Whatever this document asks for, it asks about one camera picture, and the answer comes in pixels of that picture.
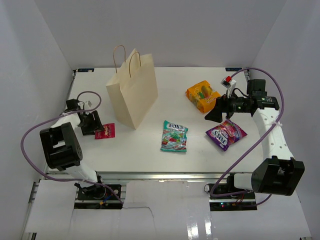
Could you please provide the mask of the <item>red snack packet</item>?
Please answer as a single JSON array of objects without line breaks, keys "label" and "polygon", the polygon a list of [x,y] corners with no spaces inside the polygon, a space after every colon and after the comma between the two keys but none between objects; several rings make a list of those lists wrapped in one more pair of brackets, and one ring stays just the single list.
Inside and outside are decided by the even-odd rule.
[{"label": "red snack packet", "polygon": [[102,140],[102,139],[111,139],[116,137],[116,129],[114,123],[107,123],[103,125],[102,131],[96,131],[94,139]]}]

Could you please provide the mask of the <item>green Fox's candy bag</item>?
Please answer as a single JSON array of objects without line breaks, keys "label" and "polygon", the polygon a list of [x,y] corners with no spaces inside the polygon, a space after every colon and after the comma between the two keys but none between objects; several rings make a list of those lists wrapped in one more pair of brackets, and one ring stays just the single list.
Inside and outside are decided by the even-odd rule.
[{"label": "green Fox's candy bag", "polygon": [[160,150],[163,152],[186,153],[188,130],[183,125],[165,120],[163,122]]}]

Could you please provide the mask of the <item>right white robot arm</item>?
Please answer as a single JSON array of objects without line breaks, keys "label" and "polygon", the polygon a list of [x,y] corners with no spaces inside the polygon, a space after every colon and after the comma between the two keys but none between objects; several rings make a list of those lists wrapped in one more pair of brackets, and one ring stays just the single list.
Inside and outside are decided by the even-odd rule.
[{"label": "right white robot arm", "polygon": [[264,79],[248,80],[246,96],[235,94],[235,80],[223,80],[228,93],[216,100],[215,107],[205,120],[221,124],[230,123],[234,113],[248,113],[253,118],[262,146],[262,163],[252,173],[234,173],[228,179],[226,195],[236,200],[244,192],[253,191],[269,195],[290,196],[296,189],[305,165],[295,160],[286,143],[279,122],[282,110],[276,97],[268,96]]}]

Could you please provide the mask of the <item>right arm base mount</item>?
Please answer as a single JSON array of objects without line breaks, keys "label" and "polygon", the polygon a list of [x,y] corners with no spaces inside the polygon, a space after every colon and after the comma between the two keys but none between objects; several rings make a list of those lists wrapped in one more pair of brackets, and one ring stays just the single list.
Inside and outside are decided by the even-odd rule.
[{"label": "right arm base mount", "polygon": [[213,197],[210,190],[213,183],[207,183],[203,190],[209,196],[209,208],[211,212],[232,212],[232,211],[256,211],[256,196],[254,192],[246,194],[233,194],[224,197]]}]

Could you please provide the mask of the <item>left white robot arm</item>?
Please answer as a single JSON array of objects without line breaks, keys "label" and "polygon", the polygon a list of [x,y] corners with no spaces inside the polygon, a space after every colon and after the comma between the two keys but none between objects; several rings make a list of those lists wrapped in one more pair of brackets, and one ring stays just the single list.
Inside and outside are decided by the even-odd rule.
[{"label": "left white robot arm", "polygon": [[79,186],[89,187],[90,196],[99,200],[105,196],[106,187],[100,184],[99,174],[86,163],[82,163],[83,152],[75,133],[77,128],[81,129],[84,136],[104,131],[97,110],[84,112],[79,100],[70,99],[66,101],[66,110],[61,118],[39,133],[45,160],[50,169],[56,169],[69,174],[74,179],[80,179]]}]

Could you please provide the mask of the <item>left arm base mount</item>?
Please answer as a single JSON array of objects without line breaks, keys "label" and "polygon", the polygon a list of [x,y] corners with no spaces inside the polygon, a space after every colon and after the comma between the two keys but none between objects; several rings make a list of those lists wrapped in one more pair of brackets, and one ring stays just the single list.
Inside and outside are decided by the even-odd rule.
[{"label": "left arm base mount", "polygon": [[120,210],[122,207],[108,188],[99,190],[97,196],[86,195],[79,190],[74,202],[74,209],[78,210]]}]

